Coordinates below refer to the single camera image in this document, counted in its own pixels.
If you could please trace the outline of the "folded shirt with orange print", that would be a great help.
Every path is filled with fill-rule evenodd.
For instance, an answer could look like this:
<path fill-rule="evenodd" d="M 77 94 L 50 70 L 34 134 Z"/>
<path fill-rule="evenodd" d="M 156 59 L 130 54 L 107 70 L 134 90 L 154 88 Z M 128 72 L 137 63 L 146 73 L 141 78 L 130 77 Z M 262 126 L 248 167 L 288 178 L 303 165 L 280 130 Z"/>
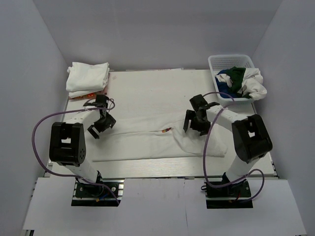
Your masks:
<path fill-rule="evenodd" d="M 68 96 L 70 99 L 93 98 L 97 94 L 106 94 L 107 89 L 108 85 L 106 85 L 104 88 L 69 92 Z"/>

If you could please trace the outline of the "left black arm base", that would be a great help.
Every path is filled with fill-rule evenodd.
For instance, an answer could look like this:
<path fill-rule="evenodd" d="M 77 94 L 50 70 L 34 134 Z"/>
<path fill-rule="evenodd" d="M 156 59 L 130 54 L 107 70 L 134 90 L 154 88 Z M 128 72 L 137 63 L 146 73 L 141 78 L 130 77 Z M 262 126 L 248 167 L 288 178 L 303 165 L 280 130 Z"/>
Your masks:
<path fill-rule="evenodd" d="M 124 180 L 103 180 L 120 202 L 123 196 Z M 117 207 L 113 195 L 107 188 L 76 181 L 71 201 L 73 207 Z"/>

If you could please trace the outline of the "top folded white shirt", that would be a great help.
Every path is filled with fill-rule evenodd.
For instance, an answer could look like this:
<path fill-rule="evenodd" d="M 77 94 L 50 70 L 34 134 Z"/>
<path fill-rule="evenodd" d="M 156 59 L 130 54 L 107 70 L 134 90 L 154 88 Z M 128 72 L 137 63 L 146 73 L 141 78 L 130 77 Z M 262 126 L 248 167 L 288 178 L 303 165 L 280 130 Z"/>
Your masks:
<path fill-rule="evenodd" d="M 67 72 L 66 90 L 68 92 L 102 90 L 108 83 L 109 63 L 89 65 L 73 62 Z"/>

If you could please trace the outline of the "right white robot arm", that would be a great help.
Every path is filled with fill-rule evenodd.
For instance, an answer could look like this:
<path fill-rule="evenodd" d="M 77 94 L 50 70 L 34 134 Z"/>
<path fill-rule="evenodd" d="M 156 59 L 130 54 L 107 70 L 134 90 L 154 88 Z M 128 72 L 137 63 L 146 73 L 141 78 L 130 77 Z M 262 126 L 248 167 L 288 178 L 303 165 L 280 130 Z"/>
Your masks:
<path fill-rule="evenodd" d="M 251 174 L 251 168 L 269 151 L 273 144 L 261 116 L 254 114 L 246 116 L 229 110 L 217 102 L 208 103 L 199 94 L 191 98 L 193 110 L 187 110 L 183 130 L 189 128 L 206 135 L 203 150 L 203 172 L 206 174 L 206 151 L 210 133 L 215 124 L 232 132 L 236 156 L 228 171 L 222 176 L 222 184 L 207 184 L 213 188 L 222 188 L 228 196 L 234 196 L 240 190 L 240 182 Z"/>

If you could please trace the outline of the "white graphic print t shirt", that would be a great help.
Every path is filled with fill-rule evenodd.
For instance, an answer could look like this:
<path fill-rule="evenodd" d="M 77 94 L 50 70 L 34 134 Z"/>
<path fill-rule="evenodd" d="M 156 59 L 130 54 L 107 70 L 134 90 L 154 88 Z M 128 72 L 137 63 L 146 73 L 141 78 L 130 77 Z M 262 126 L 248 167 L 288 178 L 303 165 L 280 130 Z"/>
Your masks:
<path fill-rule="evenodd" d="M 112 129 L 101 133 L 99 139 L 86 133 L 87 158 L 103 162 L 201 157 L 206 135 L 200 136 L 191 128 L 185 133 L 184 119 L 184 112 L 119 119 Z M 227 146 L 213 128 L 206 155 L 224 157 L 226 152 Z"/>

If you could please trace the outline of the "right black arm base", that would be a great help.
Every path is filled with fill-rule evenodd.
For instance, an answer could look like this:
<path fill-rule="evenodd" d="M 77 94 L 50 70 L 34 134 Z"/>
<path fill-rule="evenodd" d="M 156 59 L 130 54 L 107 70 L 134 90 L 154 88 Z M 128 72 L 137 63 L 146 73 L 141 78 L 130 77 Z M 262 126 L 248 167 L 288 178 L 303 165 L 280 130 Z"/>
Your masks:
<path fill-rule="evenodd" d="M 207 209 L 253 208 L 250 186 L 247 180 L 224 188 L 210 187 L 206 182 L 201 186 L 206 195 Z"/>

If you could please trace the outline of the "blue t shirt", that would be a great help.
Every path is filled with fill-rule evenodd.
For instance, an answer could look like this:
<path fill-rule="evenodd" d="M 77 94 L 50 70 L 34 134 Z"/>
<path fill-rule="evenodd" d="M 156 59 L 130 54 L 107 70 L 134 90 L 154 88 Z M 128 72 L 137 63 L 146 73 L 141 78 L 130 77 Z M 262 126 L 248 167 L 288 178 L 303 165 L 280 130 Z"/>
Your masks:
<path fill-rule="evenodd" d="M 219 92 L 223 92 L 224 94 L 220 94 L 220 96 L 222 98 L 229 98 L 230 96 L 233 98 L 241 98 L 242 94 L 241 93 L 234 93 L 234 92 L 230 92 L 229 89 L 230 87 L 228 86 L 229 84 L 227 82 L 229 82 L 231 84 L 231 80 L 230 80 L 230 76 L 228 76 L 226 74 L 226 70 L 221 70 L 216 76 L 216 84 L 218 86 L 218 90 Z"/>

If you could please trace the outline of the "white plastic basket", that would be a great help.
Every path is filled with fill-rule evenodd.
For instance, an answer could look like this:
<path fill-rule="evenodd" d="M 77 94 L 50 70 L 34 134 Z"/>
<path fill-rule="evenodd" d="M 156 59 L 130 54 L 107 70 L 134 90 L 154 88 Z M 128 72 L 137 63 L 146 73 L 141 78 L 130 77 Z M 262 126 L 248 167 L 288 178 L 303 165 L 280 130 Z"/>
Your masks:
<path fill-rule="evenodd" d="M 219 103 L 223 106 L 248 105 L 254 102 L 245 91 L 243 81 L 246 77 L 258 74 L 251 58 L 243 54 L 213 55 L 208 57 L 211 77 Z"/>

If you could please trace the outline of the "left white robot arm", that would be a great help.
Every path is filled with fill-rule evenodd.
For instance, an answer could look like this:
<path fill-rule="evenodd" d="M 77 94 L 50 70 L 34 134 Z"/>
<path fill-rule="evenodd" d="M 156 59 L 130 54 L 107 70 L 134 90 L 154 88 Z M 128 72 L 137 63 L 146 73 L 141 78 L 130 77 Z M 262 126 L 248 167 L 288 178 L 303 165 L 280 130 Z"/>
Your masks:
<path fill-rule="evenodd" d="M 69 169 L 75 177 L 88 183 L 87 190 L 93 196 L 103 193 L 104 184 L 99 181 L 100 173 L 87 159 L 85 133 L 94 139 L 113 128 L 116 120 L 109 114 L 109 102 L 112 99 L 104 94 L 88 101 L 83 109 L 74 111 L 74 115 L 63 122 L 55 122 L 51 128 L 49 158 L 51 161 Z"/>

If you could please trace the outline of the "dark green t shirt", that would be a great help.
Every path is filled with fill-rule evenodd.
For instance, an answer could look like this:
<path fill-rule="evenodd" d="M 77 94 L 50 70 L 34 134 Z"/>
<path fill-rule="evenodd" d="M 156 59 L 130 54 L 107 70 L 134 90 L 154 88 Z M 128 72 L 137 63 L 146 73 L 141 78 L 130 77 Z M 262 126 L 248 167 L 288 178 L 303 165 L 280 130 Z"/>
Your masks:
<path fill-rule="evenodd" d="M 248 94 L 245 94 L 241 90 L 245 71 L 246 71 L 246 68 L 243 68 L 243 67 L 233 67 L 231 69 L 228 69 L 228 71 L 226 71 L 226 74 L 230 76 L 230 80 L 232 83 L 229 91 L 234 92 L 234 93 L 241 93 L 242 98 L 250 99 L 250 96 Z"/>

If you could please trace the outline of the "plain white t shirt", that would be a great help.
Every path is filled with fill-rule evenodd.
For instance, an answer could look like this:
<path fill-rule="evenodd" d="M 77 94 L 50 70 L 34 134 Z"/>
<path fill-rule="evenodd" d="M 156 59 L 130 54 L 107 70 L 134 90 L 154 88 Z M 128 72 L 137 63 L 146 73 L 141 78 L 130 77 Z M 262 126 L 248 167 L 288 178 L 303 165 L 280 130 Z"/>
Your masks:
<path fill-rule="evenodd" d="M 241 90 L 245 94 L 248 94 L 250 99 L 261 100 L 265 98 L 267 89 L 263 86 L 263 77 L 258 68 L 246 68 Z"/>

